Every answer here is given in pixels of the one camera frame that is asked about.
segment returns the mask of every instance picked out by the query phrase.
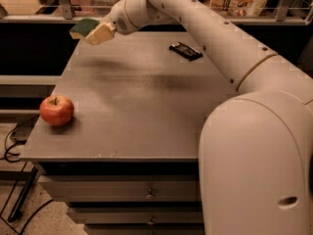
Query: drawer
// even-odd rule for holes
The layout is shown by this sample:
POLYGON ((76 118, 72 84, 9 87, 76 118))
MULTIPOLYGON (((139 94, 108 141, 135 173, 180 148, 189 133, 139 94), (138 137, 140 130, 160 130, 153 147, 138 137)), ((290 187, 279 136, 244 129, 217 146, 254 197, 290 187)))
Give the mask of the drawer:
POLYGON ((196 225, 84 225, 88 235, 204 235, 204 226, 196 225))
POLYGON ((194 175, 40 176, 39 183, 61 202, 182 202, 200 199, 194 175))
POLYGON ((76 223, 143 224, 203 223, 201 203, 99 203, 105 207, 69 208, 67 215, 76 223))

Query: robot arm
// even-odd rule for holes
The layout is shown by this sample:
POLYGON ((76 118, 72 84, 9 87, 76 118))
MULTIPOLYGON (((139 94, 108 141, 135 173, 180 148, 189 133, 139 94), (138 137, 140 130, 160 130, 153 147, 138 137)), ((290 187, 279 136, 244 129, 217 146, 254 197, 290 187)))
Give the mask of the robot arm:
POLYGON ((121 0, 105 20, 121 34, 180 23, 242 94, 201 133, 206 233, 310 234, 313 80, 198 0, 121 0))

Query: apple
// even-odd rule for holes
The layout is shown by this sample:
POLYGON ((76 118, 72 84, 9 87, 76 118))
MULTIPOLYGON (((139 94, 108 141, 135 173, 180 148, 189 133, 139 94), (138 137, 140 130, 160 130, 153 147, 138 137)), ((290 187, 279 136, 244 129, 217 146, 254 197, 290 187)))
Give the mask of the apple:
POLYGON ((53 126, 62 126, 74 115, 74 104, 63 95, 51 95, 45 98, 39 107, 40 116, 53 126))

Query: table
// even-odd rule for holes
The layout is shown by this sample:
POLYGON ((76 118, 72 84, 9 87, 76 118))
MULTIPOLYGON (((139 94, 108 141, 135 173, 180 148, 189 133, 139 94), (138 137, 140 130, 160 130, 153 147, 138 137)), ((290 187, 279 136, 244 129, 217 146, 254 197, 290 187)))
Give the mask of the table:
POLYGON ((39 183, 89 234, 203 234, 201 128, 236 96, 210 59, 168 47, 187 32, 136 32, 99 46, 80 41, 54 94, 75 105, 71 122, 41 118, 21 154, 39 183))

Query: gray tabletop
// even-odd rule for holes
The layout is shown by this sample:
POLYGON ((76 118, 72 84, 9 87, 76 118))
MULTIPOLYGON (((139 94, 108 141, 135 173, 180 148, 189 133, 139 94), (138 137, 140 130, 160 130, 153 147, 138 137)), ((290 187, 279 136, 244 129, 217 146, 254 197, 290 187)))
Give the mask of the gray tabletop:
POLYGON ((53 94, 75 105, 72 121, 41 118, 21 154, 33 162, 189 162, 205 119, 235 91, 206 56, 189 62, 168 47, 201 50, 187 32, 136 32, 99 46, 80 41, 53 94))

